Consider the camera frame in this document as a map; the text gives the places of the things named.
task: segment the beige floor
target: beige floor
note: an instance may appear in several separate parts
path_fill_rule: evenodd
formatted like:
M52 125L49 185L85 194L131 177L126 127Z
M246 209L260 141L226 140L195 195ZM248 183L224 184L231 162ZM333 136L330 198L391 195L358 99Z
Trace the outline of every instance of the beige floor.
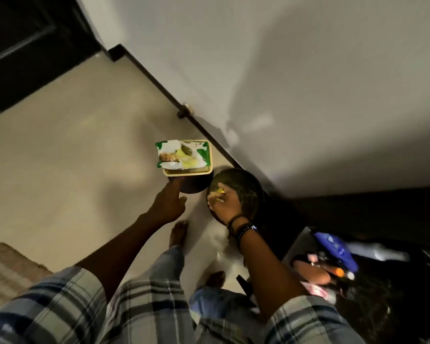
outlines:
M52 271L73 265L149 208L167 181L154 143L176 138L201 135L128 59L92 57L0 115L0 242ZM214 164L229 163L215 150ZM226 288L239 290L234 278L247 271L226 251L226 228L203 193L188 196L184 217L187 296L215 259ZM149 240L127 277L166 250L171 227Z

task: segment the yellow plastic tray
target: yellow plastic tray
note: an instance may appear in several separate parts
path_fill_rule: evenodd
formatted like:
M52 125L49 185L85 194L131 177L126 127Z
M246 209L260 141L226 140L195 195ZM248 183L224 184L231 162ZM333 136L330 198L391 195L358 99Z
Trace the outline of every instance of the yellow plastic tray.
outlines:
M162 172L167 177L175 177L175 176L195 176L195 175L206 175L210 174L214 169L213 159L212 159L212 145L208 140L182 140L182 141L195 141L195 142L207 142L209 146L209 157L210 157L210 165L203 168L195 168L195 169L184 169L184 170L169 170L162 169Z

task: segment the food packet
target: food packet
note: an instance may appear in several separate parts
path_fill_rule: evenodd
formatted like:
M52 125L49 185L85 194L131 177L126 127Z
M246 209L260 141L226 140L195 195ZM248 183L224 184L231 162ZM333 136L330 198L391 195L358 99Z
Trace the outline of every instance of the food packet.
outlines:
M184 170L210 165L209 143L192 140L168 140L156 143L158 168Z

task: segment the wristband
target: wristband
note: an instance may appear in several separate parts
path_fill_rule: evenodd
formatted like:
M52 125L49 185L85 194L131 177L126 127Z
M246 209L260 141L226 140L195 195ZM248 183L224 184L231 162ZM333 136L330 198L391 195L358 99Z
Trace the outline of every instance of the wristband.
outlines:
M255 227L252 223L246 223L239 227L236 233L236 241L237 241L237 247L239 250L241 249L241 239L242 236L249 230L253 229L255 232L258 232L258 228Z
M234 237L234 232L232 231L232 224L235 220L237 220L240 217L245 217L248 220L248 217L244 215L243 213L235 215L232 219L229 220L228 224L226 225L228 227L228 232Z

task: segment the hand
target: hand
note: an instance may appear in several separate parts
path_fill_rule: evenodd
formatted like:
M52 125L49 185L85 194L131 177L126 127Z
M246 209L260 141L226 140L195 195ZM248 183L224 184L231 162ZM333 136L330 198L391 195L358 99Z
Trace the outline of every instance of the hand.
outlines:
M210 192L207 202L209 208L227 225L235 215L242 213L242 206L234 189L222 183L218 183L218 187L225 192Z
M183 177L169 181L156 195L153 205L148 210L148 214L161 225L175 221L185 212L187 197L179 197L183 181Z

